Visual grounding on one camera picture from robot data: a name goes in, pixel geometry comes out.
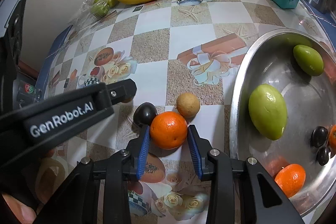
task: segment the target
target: metal bolt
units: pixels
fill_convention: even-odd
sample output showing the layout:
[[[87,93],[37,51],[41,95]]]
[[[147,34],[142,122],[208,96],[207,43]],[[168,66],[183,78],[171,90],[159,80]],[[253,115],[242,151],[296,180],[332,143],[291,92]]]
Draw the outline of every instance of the metal bolt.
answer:
[[[249,162],[249,164],[255,165],[257,163],[257,160],[255,158],[248,158],[247,161]]]
[[[129,154],[129,152],[126,149],[121,149],[120,153],[122,156],[127,156]]]
[[[219,150],[217,150],[217,149],[211,149],[210,150],[210,154],[213,155],[213,156],[218,156],[219,155]]]
[[[81,163],[82,164],[88,164],[90,162],[90,158],[89,157],[84,157],[81,159]]]

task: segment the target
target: orange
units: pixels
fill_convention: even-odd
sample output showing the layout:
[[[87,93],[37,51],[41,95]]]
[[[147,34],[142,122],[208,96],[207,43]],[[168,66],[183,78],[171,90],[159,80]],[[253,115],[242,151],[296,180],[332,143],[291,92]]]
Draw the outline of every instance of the orange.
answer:
[[[336,125],[334,125],[330,130],[329,145],[332,149],[336,150]]]
[[[306,179],[306,172],[299,164],[290,164],[283,168],[275,177],[285,195],[290,198],[303,187]]]
[[[173,111],[157,115],[150,127],[154,144],[167,150],[181,146],[187,137],[187,132],[187,122],[180,114]]]

